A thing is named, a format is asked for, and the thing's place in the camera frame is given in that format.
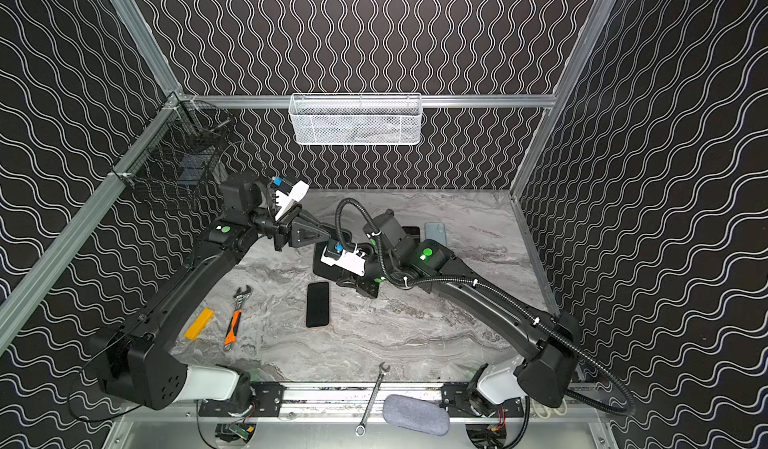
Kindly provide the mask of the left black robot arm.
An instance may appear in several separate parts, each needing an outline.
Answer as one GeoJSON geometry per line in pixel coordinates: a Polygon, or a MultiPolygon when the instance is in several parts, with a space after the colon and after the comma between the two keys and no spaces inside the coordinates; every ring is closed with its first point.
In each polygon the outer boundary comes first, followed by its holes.
{"type": "Polygon", "coordinates": [[[251,378],[222,366],[194,366],[170,352],[196,308],[260,239],[303,247],[329,233],[303,210],[304,181],[234,173],[219,187],[223,210],[205,227],[190,257],[138,312],[114,329],[101,329],[89,343],[91,368],[106,395],[161,410],[181,401],[207,400],[241,414],[251,409],[251,378]]]}

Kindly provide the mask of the pale blue phone case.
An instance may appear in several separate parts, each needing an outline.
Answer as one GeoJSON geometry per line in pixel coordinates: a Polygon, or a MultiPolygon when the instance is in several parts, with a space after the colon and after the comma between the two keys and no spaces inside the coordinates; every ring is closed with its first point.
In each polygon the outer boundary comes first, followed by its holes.
{"type": "Polygon", "coordinates": [[[442,222],[428,222],[424,225],[424,238],[447,246],[446,226],[442,222]]]}

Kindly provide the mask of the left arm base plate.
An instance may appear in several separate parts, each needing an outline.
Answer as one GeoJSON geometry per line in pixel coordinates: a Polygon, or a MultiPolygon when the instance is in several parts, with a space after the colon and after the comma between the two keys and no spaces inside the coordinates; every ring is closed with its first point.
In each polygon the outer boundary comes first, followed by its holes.
{"type": "Polygon", "coordinates": [[[235,390],[226,401],[204,400],[198,415],[201,418],[277,417],[282,407],[286,387],[277,382],[252,383],[248,389],[235,390]]]}

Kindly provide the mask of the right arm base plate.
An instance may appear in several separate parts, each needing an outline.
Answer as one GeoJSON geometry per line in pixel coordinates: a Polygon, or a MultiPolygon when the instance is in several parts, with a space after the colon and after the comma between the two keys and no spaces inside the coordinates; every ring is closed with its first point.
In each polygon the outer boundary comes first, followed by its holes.
{"type": "Polygon", "coordinates": [[[470,389],[468,383],[445,383],[440,387],[439,405],[452,418],[494,418],[500,415],[500,409],[515,418],[524,415],[525,399],[526,396],[515,397],[494,404],[484,399],[477,390],[470,389]]]}

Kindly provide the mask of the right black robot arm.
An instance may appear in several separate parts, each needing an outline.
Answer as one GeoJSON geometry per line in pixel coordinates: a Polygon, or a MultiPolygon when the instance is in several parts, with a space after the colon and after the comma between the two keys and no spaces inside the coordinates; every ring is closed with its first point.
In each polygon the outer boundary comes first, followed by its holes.
{"type": "Polygon", "coordinates": [[[471,269],[445,245],[416,240],[388,210],[371,216],[346,198],[334,213],[332,262],[350,274],[359,292],[377,297],[383,283],[436,294],[483,322],[515,350],[506,363],[487,366],[474,390],[490,404],[528,396],[550,408],[569,395],[579,362],[575,318],[553,315],[524,303],[471,269]]]}

